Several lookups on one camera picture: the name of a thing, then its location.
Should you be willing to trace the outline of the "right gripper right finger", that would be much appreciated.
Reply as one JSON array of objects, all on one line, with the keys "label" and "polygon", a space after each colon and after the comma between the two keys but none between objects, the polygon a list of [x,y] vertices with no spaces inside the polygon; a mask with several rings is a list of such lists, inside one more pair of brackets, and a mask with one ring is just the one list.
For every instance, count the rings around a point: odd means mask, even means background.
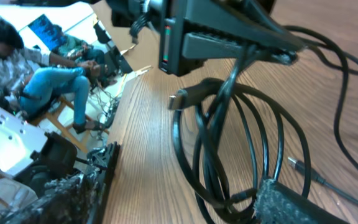
[{"label": "right gripper right finger", "polygon": [[273,179],[263,179],[254,203],[262,223],[347,224]]}]

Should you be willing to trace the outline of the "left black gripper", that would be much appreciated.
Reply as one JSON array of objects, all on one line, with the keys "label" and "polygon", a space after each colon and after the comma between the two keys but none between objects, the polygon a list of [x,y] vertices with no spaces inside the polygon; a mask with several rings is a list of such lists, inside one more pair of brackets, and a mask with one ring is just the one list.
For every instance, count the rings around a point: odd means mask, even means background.
[{"label": "left black gripper", "polygon": [[238,9],[209,0],[107,0],[107,4],[112,10],[112,24],[128,27],[133,44],[139,43],[145,27],[160,35],[158,67],[178,77],[202,67],[208,59],[236,58],[242,53],[238,42],[208,32],[256,42],[262,46],[251,42],[247,47],[256,46],[254,53],[265,52],[261,61],[282,65],[293,65],[298,56],[291,51],[304,47],[257,1],[245,1]]}]

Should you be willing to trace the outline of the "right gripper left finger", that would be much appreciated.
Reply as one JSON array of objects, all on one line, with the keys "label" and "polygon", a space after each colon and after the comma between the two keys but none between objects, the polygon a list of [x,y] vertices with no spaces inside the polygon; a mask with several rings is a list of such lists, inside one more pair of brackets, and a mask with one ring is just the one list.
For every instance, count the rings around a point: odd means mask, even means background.
[{"label": "right gripper left finger", "polygon": [[87,224],[98,221],[100,184],[96,174],[77,174],[46,183],[45,195],[0,224]]}]

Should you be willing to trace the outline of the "black USB-A to C cable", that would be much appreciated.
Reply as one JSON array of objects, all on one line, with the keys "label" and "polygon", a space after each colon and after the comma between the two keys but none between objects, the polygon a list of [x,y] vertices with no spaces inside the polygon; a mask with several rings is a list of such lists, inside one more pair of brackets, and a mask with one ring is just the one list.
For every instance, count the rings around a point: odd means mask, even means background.
[{"label": "black USB-A to C cable", "polygon": [[[246,97],[248,94],[268,103],[276,117],[278,128],[278,154],[272,182],[277,182],[282,167],[284,151],[283,119],[286,119],[296,131],[305,159],[305,177],[301,199],[307,199],[311,185],[311,161],[306,136],[295,119],[275,100],[250,86],[236,82],[239,74],[256,60],[270,55],[267,50],[249,47],[235,62],[234,68],[225,81],[206,78],[201,83],[179,90],[171,99],[169,108],[173,110],[172,141],[179,165],[188,183],[195,191],[199,210],[207,223],[213,219],[206,208],[210,204],[218,216],[227,223],[255,223],[257,218],[255,204],[259,201],[261,189],[258,188],[257,160],[246,117],[241,108],[243,101],[251,110],[257,122],[263,147],[262,176],[269,174],[269,144],[267,133],[256,107]],[[229,182],[223,164],[218,156],[218,146],[229,107],[234,101],[241,115],[252,161],[253,187],[235,195],[229,192]],[[181,138],[181,113],[183,109],[195,107],[198,135],[195,142],[193,162],[188,163]]]}]

